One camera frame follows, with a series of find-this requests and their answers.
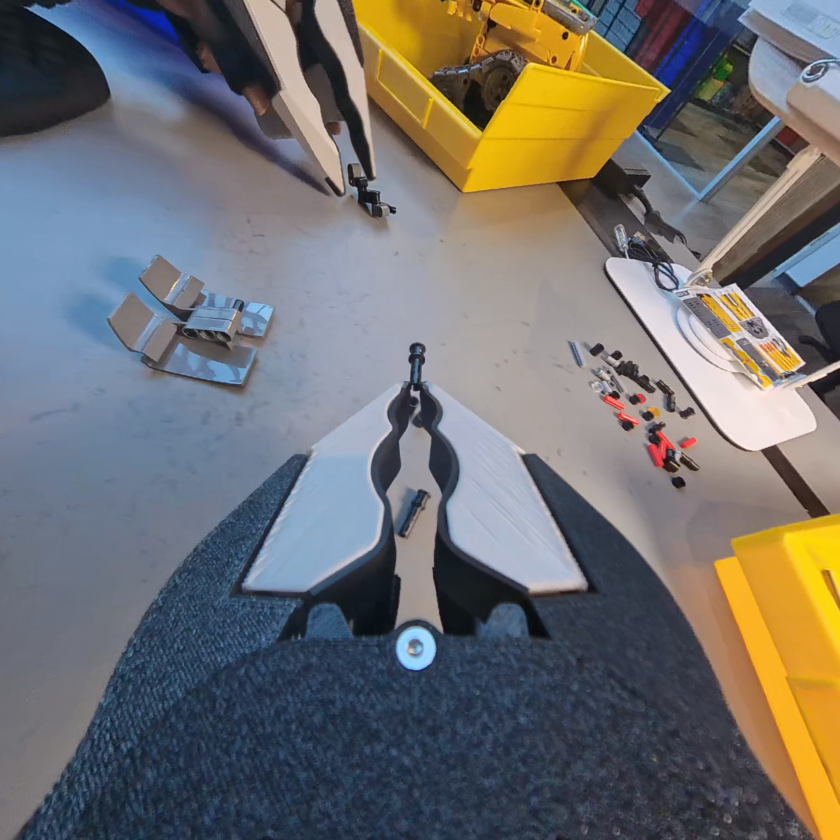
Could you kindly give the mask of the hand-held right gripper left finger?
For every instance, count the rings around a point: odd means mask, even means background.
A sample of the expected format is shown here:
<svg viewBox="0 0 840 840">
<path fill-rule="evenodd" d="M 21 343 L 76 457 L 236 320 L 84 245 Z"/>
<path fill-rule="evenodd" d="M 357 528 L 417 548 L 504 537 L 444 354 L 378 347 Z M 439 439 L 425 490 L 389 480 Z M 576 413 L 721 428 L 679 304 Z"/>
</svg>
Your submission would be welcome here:
<svg viewBox="0 0 840 840">
<path fill-rule="evenodd" d="M 242 592 L 338 606 L 356 635 L 393 630 L 400 582 L 387 491 L 402 467 L 411 387 L 397 383 L 312 446 Z"/>
</svg>

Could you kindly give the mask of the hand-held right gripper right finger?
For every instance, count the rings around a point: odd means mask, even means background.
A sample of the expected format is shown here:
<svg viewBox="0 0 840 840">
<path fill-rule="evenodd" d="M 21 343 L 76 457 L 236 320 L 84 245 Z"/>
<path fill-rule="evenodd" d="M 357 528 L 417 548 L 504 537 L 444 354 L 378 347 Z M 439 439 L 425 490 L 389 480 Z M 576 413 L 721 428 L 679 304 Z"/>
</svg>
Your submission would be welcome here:
<svg viewBox="0 0 840 840">
<path fill-rule="evenodd" d="M 429 469 L 441 491 L 433 577 L 446 634 L 473 635 L 502 605 L 545 634 L 537 601 L 589 580 L 527 463 L 528 453 L 438 385 L 420 391 Z"/>
</svg>

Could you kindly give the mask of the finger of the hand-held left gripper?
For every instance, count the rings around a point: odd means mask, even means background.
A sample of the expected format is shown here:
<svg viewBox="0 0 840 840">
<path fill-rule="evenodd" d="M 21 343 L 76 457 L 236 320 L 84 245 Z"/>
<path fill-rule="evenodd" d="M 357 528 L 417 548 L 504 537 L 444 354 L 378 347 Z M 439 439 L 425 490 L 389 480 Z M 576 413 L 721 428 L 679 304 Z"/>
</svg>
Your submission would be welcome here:
<svg viewBox="0 0 840 840">
<path fill-rule="evenodd" d="M 270 1 L 245 1 L 245 10 L 259 44 L 255 51 L 275 82 L 276 92 L 269 99 L 272 118 L 282 121 L 309 153 L 329 188 L 344 196 L 340 153 L 301 70 L 298 42 L 285 11 Z"/>
<path fill-rule="evenodd" d="M 313 3 L 313 51 L 326 72 L 362 171 L 372 182 L 375 154 L 363 62 L 340 2 Z"/>
</svg>

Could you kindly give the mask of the pile of small toy parts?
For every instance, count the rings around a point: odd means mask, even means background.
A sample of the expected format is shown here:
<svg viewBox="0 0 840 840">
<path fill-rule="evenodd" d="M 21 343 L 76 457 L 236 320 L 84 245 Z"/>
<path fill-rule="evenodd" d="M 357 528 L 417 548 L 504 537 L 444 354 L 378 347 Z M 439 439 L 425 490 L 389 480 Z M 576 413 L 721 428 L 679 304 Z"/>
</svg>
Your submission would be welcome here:
<svg viewBox="0 0 840 840">
<path fill-rule="evenodd" d="M 616 426 L 637 437 L 647 461 L 668 476 L 673 488 L 687 488 L 686 476 L 700 472 L 693 453 L 697 438 L 672 438 L 668 421 L 689 419 L 696 414 L 695 408 L 680 407 L 668 383 L 643 373 L 637 362 L 619 350 L 575 340 L 568 345 L 574 363 L 587 373 L 591 390 L 608 407 Z"/>
</svg>

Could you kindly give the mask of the silver toy scoop part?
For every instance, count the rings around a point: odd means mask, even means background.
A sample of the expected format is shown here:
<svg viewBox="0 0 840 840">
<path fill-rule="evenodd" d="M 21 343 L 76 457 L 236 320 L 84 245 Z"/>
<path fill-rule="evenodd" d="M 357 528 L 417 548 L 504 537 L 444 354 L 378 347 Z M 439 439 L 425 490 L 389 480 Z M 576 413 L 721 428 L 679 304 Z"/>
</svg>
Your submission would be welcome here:
<svg viewBox="0 0 840 840">
<path fill-rule="evenodd" d="M 154 311 L 129 293 L 108 317 L 121 344 L 152 371 L 245 387 L 257 348 L 239 340 L 264 339 L 275 308 L 212 292 L 162 255 L 152 258 L 139 279 L 163 311 Z"/>
</svg>

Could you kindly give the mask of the yellow plastic bin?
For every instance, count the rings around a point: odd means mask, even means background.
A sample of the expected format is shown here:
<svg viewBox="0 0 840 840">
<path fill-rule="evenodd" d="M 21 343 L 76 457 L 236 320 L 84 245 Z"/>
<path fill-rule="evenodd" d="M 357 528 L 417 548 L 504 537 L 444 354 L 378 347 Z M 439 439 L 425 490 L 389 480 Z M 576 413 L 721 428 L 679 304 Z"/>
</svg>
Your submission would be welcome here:
<svg viewBox="0 0 840 840">
<path fill-rule="evenodd" d="M 669 94 L 598 34 L 582 68 L 528 64 L 485 128 L 430 76 L 467 59 L 479 33 L 443 2 L 354 2 L 367 90 L 463 193 L 591 179 Z"/>
<path fill-rule="evenodd" d="M 818 838 L 839 838 L 839 516 L 734 539 L 715 570 Z"/>
</svg>

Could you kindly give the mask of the person's left forearm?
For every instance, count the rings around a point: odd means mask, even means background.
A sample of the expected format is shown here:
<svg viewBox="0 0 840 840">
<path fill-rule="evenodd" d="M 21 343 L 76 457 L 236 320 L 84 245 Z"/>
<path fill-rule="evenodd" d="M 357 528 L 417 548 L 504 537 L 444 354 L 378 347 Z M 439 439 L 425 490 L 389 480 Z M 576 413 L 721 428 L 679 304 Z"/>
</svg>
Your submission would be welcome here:
<svg viewBox="0 0 840 840">
<path fill-rule="evenodd" d="M 111 97 L 89 50 L 36 14 L 68 1 L 1 2 L 1 137 L 51 129 L 99 109 Z"/>
</svg>

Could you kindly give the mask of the grey desk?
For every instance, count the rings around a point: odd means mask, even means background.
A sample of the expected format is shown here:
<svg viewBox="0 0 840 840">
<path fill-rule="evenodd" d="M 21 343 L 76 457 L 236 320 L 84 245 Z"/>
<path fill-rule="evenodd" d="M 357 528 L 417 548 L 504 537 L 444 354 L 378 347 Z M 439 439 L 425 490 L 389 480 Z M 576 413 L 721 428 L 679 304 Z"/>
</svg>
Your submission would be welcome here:
<svg viewBox="0 0 840 840">
<path fill-rule="evenodd" d="M 557 186 L 466 198 L 376 117 L 378 224 L 303 160 L 228 140 L 233 104 L 108 9 L 54 9 L 123 71 L 115 101 L 2 150 L 2 730 L 28 697 L 82 728 L 75 686 L 126 642 L 74 754 L 20 726 L 15 838 L 811 838 L 733 717 L 662 581 L 700 593 L 732 539 L 794 502 L 759 456 L 646 476 L 568 339 L 645 336 Z M 243 388 L 152 371 L 111 331 L 161 255 L 276 310 Z M 304 450 L 424 376 L 512 438 L 585 594 L 545 634 L 439 633 L 411 671 L 390 633 L 306 632 L 301 601 L 242 592 Z"/>
</svg>

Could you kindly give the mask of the black toy tracks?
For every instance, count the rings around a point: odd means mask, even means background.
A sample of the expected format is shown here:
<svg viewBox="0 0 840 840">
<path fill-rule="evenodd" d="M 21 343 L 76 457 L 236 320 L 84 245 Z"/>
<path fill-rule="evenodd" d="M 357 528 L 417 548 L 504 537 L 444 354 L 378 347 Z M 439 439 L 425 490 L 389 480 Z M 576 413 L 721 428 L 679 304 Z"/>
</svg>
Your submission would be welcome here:
<svg viewBox="0 0 840 840">
<path fill-rule="evenodd" d="M 445 67 L 430 84 L 479 130 L 484 130 L 528 64 L 514 50 L 501 50 L 474 63 Z"/>
</svg>

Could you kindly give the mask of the yellow toy model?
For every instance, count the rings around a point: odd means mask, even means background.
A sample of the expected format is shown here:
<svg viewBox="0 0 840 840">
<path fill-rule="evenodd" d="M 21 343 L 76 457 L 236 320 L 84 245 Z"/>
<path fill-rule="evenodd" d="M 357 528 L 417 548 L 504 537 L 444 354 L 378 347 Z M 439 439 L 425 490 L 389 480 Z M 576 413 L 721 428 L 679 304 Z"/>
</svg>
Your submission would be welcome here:
<svg viewBox="0 0 840 840">
<path fill-rule="evenodd" d="M 448 13 L 479 21 L 469 62 L 502 51 L 527 62 L 578 71 L 598 22 L 589 9 L 571 1 L 450 2 Z"/>
</svg>

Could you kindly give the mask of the white folding stand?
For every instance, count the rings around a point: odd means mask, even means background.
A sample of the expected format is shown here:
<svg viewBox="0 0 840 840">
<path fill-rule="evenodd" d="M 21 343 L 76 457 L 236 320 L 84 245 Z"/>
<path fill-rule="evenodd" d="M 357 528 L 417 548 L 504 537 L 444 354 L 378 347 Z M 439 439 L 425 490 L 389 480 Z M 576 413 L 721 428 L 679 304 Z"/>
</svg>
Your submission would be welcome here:
<svg viewBox="0 0 840 840">
<path fill-rule="evenodd" d="M 749 63 L 753 96 L 808 147 L 695 271 L 674 271 L 680 286 L 742 292 L 838 225 L 838 58 L 811 63 L 788 57 L 762 38 Z M 816 430 L 800 394 L 838 370 L 825 365 L 804 380 L 763 391 L 699 341 L 673 291 L 658 288 L 654 267 L 612 257 L 605 274 L 675 371 L 689 396 L 732 445 L 759 451 Z"/>
</svg>

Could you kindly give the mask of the black power adapter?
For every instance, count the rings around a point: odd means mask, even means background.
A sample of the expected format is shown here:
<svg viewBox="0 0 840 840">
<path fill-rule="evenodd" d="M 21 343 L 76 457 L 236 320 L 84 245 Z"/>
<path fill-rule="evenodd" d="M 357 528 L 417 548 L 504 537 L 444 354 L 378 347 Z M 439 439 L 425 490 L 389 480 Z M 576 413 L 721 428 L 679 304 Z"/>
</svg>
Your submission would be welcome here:
<svg viewBox="0 0 840 840">
<path fill-rule="evenodd" d="M 644 187 L 649 178 L 649 171 L 643 167 L 625 168 L 614 159 L 610 159 L 604 163 L 592 180 L 594 185 L 608 197 L 625 196 L 637 200 L 644 209 L 644 224 L 651 233 L 667 239 L 672 244 L 678 240 L 687 247 L 685 235 L 677 227 L 667 223 L 648 199 Z"/>
</svg>

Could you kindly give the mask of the yellow grey sticker sheet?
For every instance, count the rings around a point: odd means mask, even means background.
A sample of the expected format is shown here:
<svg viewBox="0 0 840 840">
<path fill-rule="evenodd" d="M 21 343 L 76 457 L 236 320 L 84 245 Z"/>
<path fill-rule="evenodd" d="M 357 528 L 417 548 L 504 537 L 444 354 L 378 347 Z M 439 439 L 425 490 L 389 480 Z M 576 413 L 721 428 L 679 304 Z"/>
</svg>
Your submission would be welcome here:
<svg viewBox="0 0 840 840">
<path fill-rule="evenodd" d="M 688 286 L 673 295 L 699 341 L 759 389 L 804 380 L 803 358 L 738 286 Z"/>
</svg>

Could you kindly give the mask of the black office chair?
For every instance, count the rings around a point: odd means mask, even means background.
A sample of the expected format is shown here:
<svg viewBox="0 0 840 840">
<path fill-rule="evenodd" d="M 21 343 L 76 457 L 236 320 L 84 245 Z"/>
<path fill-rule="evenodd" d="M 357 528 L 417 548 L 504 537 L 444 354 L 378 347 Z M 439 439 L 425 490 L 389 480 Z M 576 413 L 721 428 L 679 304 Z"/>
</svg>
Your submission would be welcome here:
<svg viewBox="0 0 840 840">
<path fill-rule="evenodd" d="M 820 339 L 803 335 L 800 344 L 814 348 L 828 364 L 839 362 L 839 308 L 840 302 L 828 302 L 815 310 L 814 320 Z M 839 370 L 811 384 L 814 393 L 823 401 L 826 395 L 839 386 Z"/>
</svg>

